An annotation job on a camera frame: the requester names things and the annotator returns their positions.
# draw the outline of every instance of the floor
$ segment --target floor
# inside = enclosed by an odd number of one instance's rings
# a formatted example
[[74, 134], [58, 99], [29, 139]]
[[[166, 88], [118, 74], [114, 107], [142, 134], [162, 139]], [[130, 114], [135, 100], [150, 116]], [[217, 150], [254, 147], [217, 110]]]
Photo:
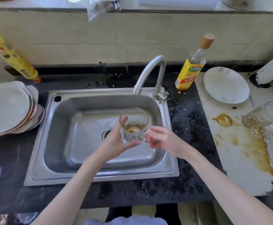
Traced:
[[[84, 225], [87, 220], [104, 222], [109, 208], [81, 209], [74, 225]], [[132, 207], [132, 215], [147, 215], [154, 218], [156, 205]], [[182, 225], [232, 225], [225, 212], [217, 203], [178, 204], [178, 214]]]

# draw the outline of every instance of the person's right hand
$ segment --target person's right hand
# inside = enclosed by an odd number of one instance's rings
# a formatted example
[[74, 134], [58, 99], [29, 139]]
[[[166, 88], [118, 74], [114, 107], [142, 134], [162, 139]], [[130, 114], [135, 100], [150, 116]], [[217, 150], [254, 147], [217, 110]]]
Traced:
[[152, 126], [148, 129], [145, 137], [152, 148], [159, 147], [176, 157], [185, 159], [189, 145], [167, 127]]

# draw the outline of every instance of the wall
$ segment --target wall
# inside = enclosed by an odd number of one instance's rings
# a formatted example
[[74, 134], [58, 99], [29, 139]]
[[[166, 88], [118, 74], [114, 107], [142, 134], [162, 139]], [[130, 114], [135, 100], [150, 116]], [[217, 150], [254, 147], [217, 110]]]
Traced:
[[[0, 33], [33, 64], [184, 61], [205, 32], [216, 34], [208, 60], [273, 58], [273, 14], [0, 11]], [[4, 61], [0, 59], [0, 78]]]

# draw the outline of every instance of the stainless steel sink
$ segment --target stainless steel sink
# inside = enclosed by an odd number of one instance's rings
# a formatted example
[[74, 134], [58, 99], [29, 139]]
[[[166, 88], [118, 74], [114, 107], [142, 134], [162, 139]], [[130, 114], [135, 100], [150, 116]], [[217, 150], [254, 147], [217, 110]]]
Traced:
[[[133, 88], [51, 91], [24, 185], [67, 183], [129, 107], [145, 110], [149, 126], [171, 128], [166, 100], [154, 99], [155, 89], [143, 88], [140, 95], [133, 94]], [[176, 157], [142, 142], [107, 162], [94, 181], [178, 175]]]

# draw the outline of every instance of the faucet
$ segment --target faucet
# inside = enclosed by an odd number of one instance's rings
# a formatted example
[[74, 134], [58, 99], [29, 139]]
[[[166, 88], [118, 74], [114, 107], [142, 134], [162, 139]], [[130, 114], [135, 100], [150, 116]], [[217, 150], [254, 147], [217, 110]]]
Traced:
[[165, 73], [165, 65], [166, 65], [165, 58], [162, 55], [155, 57], [152, 61], [150, 61], [147, 64], [147, 66], [142, 71], [141, 75], [138, 78], [138, 81], [136, 82], [134, 86], [133, 93], [137, 95], [141, 94], [142, 87], [145, 83], [145, 80], [147, 79], [151, 71], [154, 69], [154, 67], [157, 66], [158, 64], [160, 64], [159, 74], [158, 74], [157, 84], [155, 86], [155, 90], [154, 90], [154, 93], [152, 94], [152, 97], [156, 100], [159, 100], [159, 103], [161, 103], [162, 101], [166, 100], [169, 95], [169, 93], [166, 92], [165, 89], [161, 86], [163, 75]]

